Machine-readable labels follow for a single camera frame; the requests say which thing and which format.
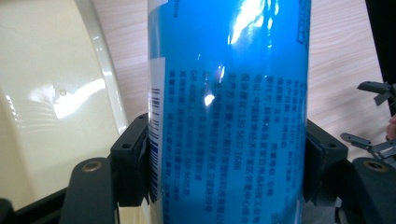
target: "white plastic surface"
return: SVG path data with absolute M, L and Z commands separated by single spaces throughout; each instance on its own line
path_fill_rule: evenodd
M 18 209 L 106 157 L 127 120 L 100 26 L 73 0 L 0 1 L 0 36 L 0 197 Z

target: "wooden surface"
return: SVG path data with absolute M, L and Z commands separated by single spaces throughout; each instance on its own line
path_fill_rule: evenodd
M 119 76 L 128 119 L 148 109 L 147 0 L 94 0 Z M 356 88 L 381 81 L 364 1 L 313 0 L 308 118 L 339 138 L 385 140 L 389 110 Z M 351 147 L 350 158 L 365 155 Z

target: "metal bolt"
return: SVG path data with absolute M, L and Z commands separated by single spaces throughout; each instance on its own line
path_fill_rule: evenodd
M 82 166 L 82 171 L 92 172 L 100 169 L 101 167 L 102 167 L 102 163 L 100 161 L 90 161 Z
M 389 168 L 378 161 L 364 161 L 363 164 L 374 171 L 377 172 L 387 172 Z

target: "can label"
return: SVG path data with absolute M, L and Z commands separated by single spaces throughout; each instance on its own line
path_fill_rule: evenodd
M 299 223 L 310 2 L 149 4 L 163 223 Z

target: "blue label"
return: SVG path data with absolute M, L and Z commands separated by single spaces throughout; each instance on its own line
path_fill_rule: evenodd
M 163 223 L 299 223 L 310 2 L 148 15 L 151 194 Z

